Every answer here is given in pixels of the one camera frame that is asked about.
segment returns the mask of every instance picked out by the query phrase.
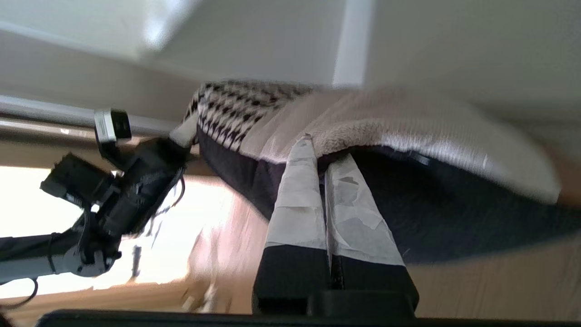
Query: houndstooth fabric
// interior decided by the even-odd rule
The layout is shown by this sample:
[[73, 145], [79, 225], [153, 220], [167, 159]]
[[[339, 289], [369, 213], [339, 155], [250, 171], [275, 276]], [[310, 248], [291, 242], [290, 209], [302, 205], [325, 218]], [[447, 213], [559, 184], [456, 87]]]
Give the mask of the houndstooth fabric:
[[263, 81], [204, 83], [194, 93], [184, 120], [197, 111], [201, 132], [225, 148], [238, 151], [246, 133], [262, 117], [314, 89]]

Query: black and white blanket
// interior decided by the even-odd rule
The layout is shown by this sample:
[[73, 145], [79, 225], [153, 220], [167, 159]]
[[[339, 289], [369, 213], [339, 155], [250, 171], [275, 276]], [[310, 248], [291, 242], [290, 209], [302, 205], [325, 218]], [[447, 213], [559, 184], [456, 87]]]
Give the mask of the black and white blanket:
[[266, 219], [299, 138], [312, 136], [321, 175], [351, 153], [406, 262], [505, 250], [581, 228], [579, 212], [552, 205], [560, 187], [542, 151], [439, 95], [221, 81], [198, 89], [192, 111], [207, 163]]

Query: beige fleece blanket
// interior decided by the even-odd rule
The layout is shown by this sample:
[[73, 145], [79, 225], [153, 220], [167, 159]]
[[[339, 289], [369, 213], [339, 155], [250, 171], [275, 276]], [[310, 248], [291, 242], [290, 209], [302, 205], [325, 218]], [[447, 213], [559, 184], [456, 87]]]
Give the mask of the beige fleece blanket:
[[555, 203], [560, 191], [550, 160], [522, 133], [437, 94], [404, 87], [316, 91], [260, 119], [240, 152], [286, 162], [305, 134], [312, 136], [317, 157], [383, 145], [415, 151], [542, 202]]

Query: white ceiling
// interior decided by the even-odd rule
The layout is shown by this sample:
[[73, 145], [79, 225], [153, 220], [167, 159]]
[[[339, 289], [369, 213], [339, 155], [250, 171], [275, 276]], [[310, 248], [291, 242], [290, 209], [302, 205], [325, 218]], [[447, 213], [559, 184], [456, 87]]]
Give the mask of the white ceiling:
[[194, 80], [581, 103], [578, 0], [0, 0], [0, 29]]
[[0, 29], [114, 58], [162, 49], [201, 0], [0, 0]]

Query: window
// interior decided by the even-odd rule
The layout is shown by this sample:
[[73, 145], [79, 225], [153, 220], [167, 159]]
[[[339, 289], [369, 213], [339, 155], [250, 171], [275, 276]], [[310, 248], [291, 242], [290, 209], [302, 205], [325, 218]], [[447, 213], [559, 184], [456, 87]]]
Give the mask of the window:
[[[78, 207], [40, 190], [40, 182], [49, 172], [49, 169], [0, 166], [0, 237], [63, 232], [78, 219], [82, 213]], [[188, 273], [188, 257], [202, 227], [227, 219], [233, 196], [231, 190], [212, 177], [186, 176], [185, 187], [181, 202], [155, 219], [151, 236], [121, 242], [123, 257], [109, 272], [95, 278], [71, 273], [41, 276], [38, 294], [182, 279]], [[175, 193], [170, 192], [162, 207], [171, 204], [179, 190]], [[142, 248], [136, 278], [132, 278], [134, 246]], [[28, 296], [31, 291], [29, 280], [16, 280], [0, 286], [0, 298]]]

